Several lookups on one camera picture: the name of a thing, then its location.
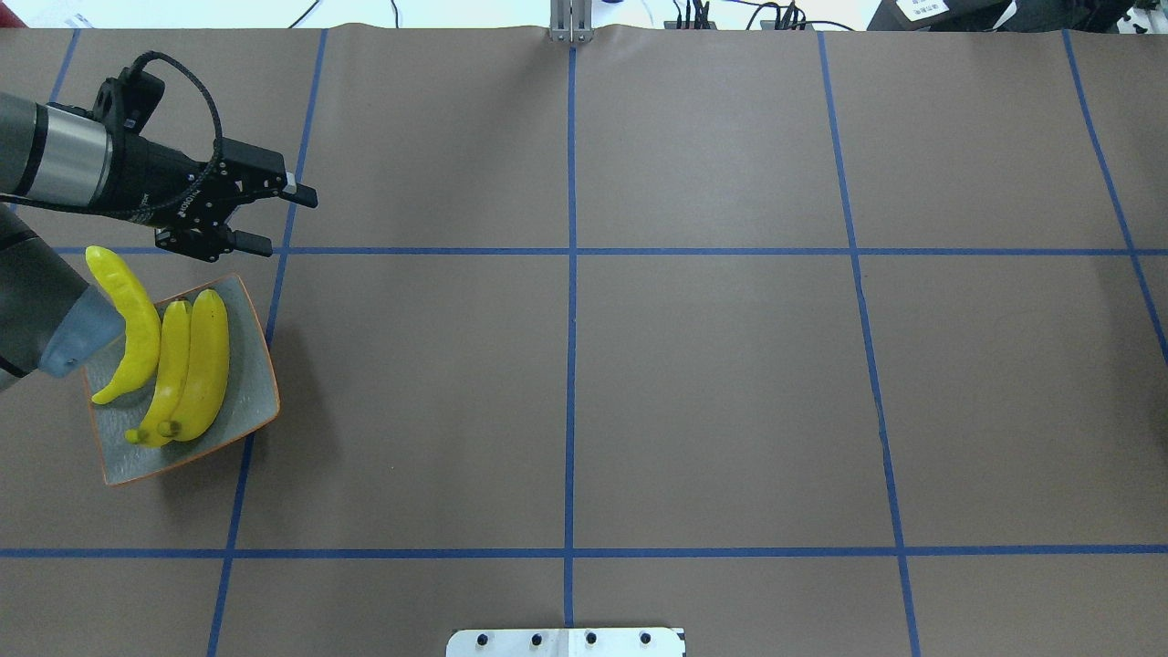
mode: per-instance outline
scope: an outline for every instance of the yellow banana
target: yellow banana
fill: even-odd
[[[179,406],[169,420],[159,422],[158,433],[175,441],[203,435],[223,406],[230,366],[227,306],[210,288],[195,298],[190,313],[190,364]]]
[[[145,386],[154,375],[161,321],[146,289],[118,254],[102,247],[89,247],[85,249],[85,264],[126,320],[126,351],[110,382],[93,394],[93,403],[110,403]]]
[[[190,362],[190,302],[180,299],[166,306],[162,316],[162,355],[158,360],[154,399],[137,429],[126,430],[126,441],[142,447],[171,442],[158,433],[158,423],[169,420],[179,406]]]

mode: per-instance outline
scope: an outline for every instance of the electrical cable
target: electrical cable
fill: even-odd
[[[786,29],[788,25],[795,22],[795,12],[794,2],[787,5],[787,8],[783,12],[783,18],[776,16],[773,29]]]
[[[834,25],[835,27],[842,27],[843,29],[846,29],[848,32],[856,32],[855,29],[853,29],[853,28],[850,28],[850,27],[848,27],[848,26],[846,26],[843,23],[837,23],[835,21],[799,21],[797,23],[791,23],[790,26],[787,26],[787,29],[799,29],[802,26],[807,26],[807,25],[821,25],[821,23],[822,25]]]
[[[135,77],[138,77],[139,74],[141,74],[142,69],[146,68],[146,64],[155,60],[166,62],[172,67],[174,67],[187,79],[189,79],[192,84],[195,85],[195,89],[199,89],[199,92],[202,95],[203,101],[207,102],[207,109],[211,113],[211,125],[215,127],[215,140],[211,141],[211,158],[207,160],[207,166],[203,167],[203,171],[201,171],[199,175],[195,177],[194,181],[189,186],[187,186],[186,189],[160,203],[151,203],[148,206],[142,206],[125,210],[105,210],[102,208],[93,208],[89,206],[69,206],[61,203],[49,203],[44,201],[36,201],[33,199],[25,199],[23,196],[12,196],[9,194],[0,194],[0,201],[11,201],[21,206],[29,206],[34,208],[41,208],[54,212],[63,212],[70,214],[103,214],[105,216],[121,219],[121,217],[138,216],[141,214],[150,214],[153,212],[174,207],[181,203],[187,196],[194,194],[199,189],[199,186],[202,185],[204,180],[207,180],[207,177],[209,177],[211,173],[215,172],[215,168],[218,166],[220,160],[223,158],[223,124],[220,120],[218,108],[215,106],[215,101],[211,98],[211,92],[207,90],[207,87],[202,83],[202,81],[200,81],[199,77],[195,76],[195,74],[190,72],[190,69],[182,65],[181,62],[167,55],[166,53],[157,53],[154,50],[150,50],[139,55],[138,58],[134,60],[134,63],[131,64],[127,78],[134,79]]]
[[[649,9],[648,0],[641,0],[641,7],[645,7],[645,13],[649,15],[649,27],[654,27],[656,19],[653,18],[653,9]]]
[[[778,22],[779,14],[783,12],[783,7],[778,2],[763,2],[762,5],[755,6],[755,13],[750,15],[750,20],[746,21],[746,29],[750,29],[755,25],[755,19],[758,18],[758,13],[763,9],[771,7],[774,9],[774,21]]]
[[[320,0],[313,0],[312,6],[308,7],[307,9],[305,9],[304,13],[300,14],[300,18],[297,19],[296,21],[293,21],[292,25],[288,26],[288,29],[292,29],[293,27],[300,25],[300,21],[303,21],[304,19],[306,19],[308,16],[308,14],[311,14],[312,11],[317,8],[317,5],[320,5]]]

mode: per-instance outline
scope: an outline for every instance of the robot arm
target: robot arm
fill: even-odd
[[[166,89],[142,70],[154,60],[207,101],[210,160],[141,137]],[[272,255],[270,238],[228,227],[237,207],[272,198],[317,207],[279,153],[223,137],[206,87],[168,55],[146,53],[107,78],[91,110],[0,94],[0,201],[150,226],[159,248],[215,262],[234,250]],[[105,297],[0,205],[0,390],[36,368],[64,376],[123,331]]]
[[[141,137],[166,90],[142,70],[154,60],[187,75],[207,99],[210,161]],[[210,94],[168,55],[146,53],[107,78],[91,110],[0,94],[0,200],[151,226],[159,248],[215,262],[234,250],[272,254],[270,238],[228,227],[237,207],[270,198],[317,207],[315,189],[285,170],[283,155],[223,138]]]

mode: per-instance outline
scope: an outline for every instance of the gray plate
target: gray plate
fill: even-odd
[[[194,302],[195,296],[207,288],[214,288],[223,297],[231,336],[231,367],[227,396],[218,417],[202,437],[186,443],[172,442],[155,449],[133,445],[125,440],[126,429],[137,427],[150,408],[154,392],[153,379],[140,390],[123,395],[105,406],[90,403],[107,485],[126,484],[194,461],[259,429],[279,414],[280,397],[271,357],[243,281],[232,274],[174,298],[187,297]],[[159,313],[171,300],[173,299],[155,304]],[[86,395],[104,387],[113,376],[113,371],[121,360],[124,343],[124,339],[110,343],[85,364]]]

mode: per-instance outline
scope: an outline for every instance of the blue tape line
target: blue tape line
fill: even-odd
[[[341,548],[341,549],[237,549],[236,559],[562,559],[564,551],[548,548]]]
[[[854,547],[578,547],[577,559],[766,559],[896,556],[888,546]]]
[[[288,247],[288,255],[566,256],[562,248],[492,247]]]
[[[9,547],[0,559],[223,559],[225,551],[139,547]]]
[[[776,247],[776,248],[676,248],[676,247],[585,247],[578,249],[582,256],[846,256],[850,251],[830,247]]]
[[[57,71],[57,79],[53,83],[53,92],[49,94],[49,102],[56,103],[61,95],[61,88],[65,83],[65,75],[69,72],[69,64],[72,62],[74,53],[77,51],[77,41],[81,40],[81,29],[74,28],[72,37],[69,40],[69,48],[65,49],[65,58],[61,62],[61,70]]]
[[[964,545],[905,547],[909,556],[1022,556],[1027,554],[1168,554],[1168,545]]]
[[[300,180],[304,174],[304,160],[308,154],[308,140],[312,137],[312,118],[317,108],[317,91],[320,89],[320,74],[325,63],[325,46],[328,43],[328,30],[320,30],[320,42],[317,46],[317,63],[312,74],[312,89],[308,91],[308,108],[305,111],[304,130],[300,133],[300,153],[296,165],[296,177]],[[296,226],[296,203],[288,203],[287,219],[284,223],[283,253],[276,270],[276,283],[272,286],[272,300],[267,310],[267,327],[265,338],[271,344],[276,331],[276,316],[279,312],[280,291],[284,289],[284,272],[287,269],[287,248],[292,241],[292,230]],[[218,650],[220,631],[223,627],[223,614],[227,609],[228,588],[231,583],[231,563],[236,539],[239,534],[239,519],[243,516],[243,499],[248,487],[248,472],[251,468],[251,450],[255,444],[255,434],[243,442],[243,457],[239,463],[239,478],[235,486],[235,499],[231,504],[231,523],[228,525],[227,554],[223,556],[223,569],[220,574],[218,594],[215,597],[215,615],[211,617],[210,636],[207,639],[207,657],[215,657]]]
[[[207,655],[214,657],[218,651],[220,630],[223,628],[223,613],[227,609],[227,589],[231,583],[232,559],[230,552],[223,558],[223,569],[220,570],[218,593],[215,595],[215,615],[211,616],[211,630],[207,637]]]
[[[296,162],[296,179],[304,178],[304,164],[308,157],[308,140],[312,138],[312,119],[317,113],[317,92],[320,90],[320,75],[325,67],[325,46],[328,43],[328,30],[320,30],[320,42],[317,46],[317,64],[312,72],[312,89],[308,91],[308,109],[304,116],[304,130],[300,132],[300,152]],[[267,344],[276,337],[276,317],[280,310],[280,292],[284,291],[284,274],[287,271],[288,253],[292,245],[292,230],[296,229],[296,210],[299,206],[288,202],[287,220],[284,222],[284,240],[280,244],[280,260],[276,265],[276,283],[272,285],[272,303],[267,307],[267,326],[264,336]]]
[[[563,559],[559,547],[489,548],[251,548],[230,551],[241,559],[303,560],[465,560]],[[0,559],[223,559],[208,548],[0,548]],[[848,559],[864,556],[1024,556],[1168,554],[1168,544],[941,545],[843,547],[576,547],[573,559]]]
[[[851,250],[851,277],[856,288],[856,303],[860,306],[860,327],[864,337],[864,354],[868,358],[868,380],[872,389],[872,401],[876,404],[876,422],[880,430],[881,451],[884,461],[884,486],[888,490],[888,506],[892,520],[892,538],[896,548],[901,551],[897,565],[901,570],[901,595],[904,599],[904,618],[909,631],[909,648],[913,657],[920,657],[920,638],[917,632],[917,613],[912,601],[912,585],[909,579],[909,560],[904,556],[904,531],[901,525],[901,503],[896,495],[896,475],[892,471],[892,450],[888,443],[888,424],[884,420],[884,401],[880,388],[880,371],[876,368],[876,352],[872,348],[871,323],[868,319],[868,300],[864,298],[863,275],[860,271],[860,249],[856,244],[856,229],[851,217],[851,196],[848,193],[848,178],[843,167],[843,148],[840,143],[840,123],[835,112],[835,98],[832,94],[832,72],[827,61],[827,42],[823,33],[818,33],[820,68],[823,70],[823,92],[827,99],[827,118],[832,127],[832,147],[835,151],[835,171],[840,181],[840,200],[843,205],[843,222],[848,231],[848,248]]]
[[[1125,249],[857,248],[862,256],[1127,256]]]
[[[576,547],[576,48],[568,50],[568,381],[564,426],[564,627],[576,622],[572,551]]]
[[[85,247],[57,247],[58,254],[82,254]],[[157,247],[114,247],[119,254],[175,255]],[[947,247],[860,247],[862,256],[1040,256],[1128,257],[1128,249],[1006,249]],[[406,256],[570,256],[561,247],[274,247],[276,255],[406,255]],[[1141,256],[1168,256],[1168,249],[1136,249]],[[846,247],[579,247],[577,256],[849,256]]]
[[[1163,326],[1160,324],[1160,313],[1156,312],[1155,300],[1152,298],[1152,290],[1148,281],[1143,276],[1143,267],[1135,251],[1135,241],[1132,238],[1132,230],[1127,226],[1127,217],[1124,216],[1124,206],[1119,202],[1119,193],[1115,192],[1115,181],[1111,177],[1107,167],[1107,158],[1103,154],[1103,146],[1099,144],[1099,134],[1096,132],[1094,120],[1091,119],[1091,109],[1087,106],[1087,96],[1083,89],[1083,78],[1079,77],[1079,65],[1075,58],[1075,47],[1071,44],[1071,32],[1063,30],[1063,46],[1066,48],[1066,62],[1071,67],[1071,78],[1075,81],[1075,92],[1079,97],[1079,109],[1083,110],[1083,122],[1087,127],[1087,136],[1091,137],[1091,147],[1094,148],[1096,159],[1099,160],[1099,171],[1103,172],[1104,184],[1107,186],[1107,195],[1111,196],[1112,208],[1115,210],[1115,220],[1119,221],[1119,230],[1124,234],[1124,243],[1132,257],[1132,269],[1135,270],[1135,278],[1140,283],[1140,292],[1143,295],[1143,305],[1152,320],[1152,328],[1156,333],[1156,341],[1160,343],[1160,355],[1168,364],[1168,339],[1164,338]]]

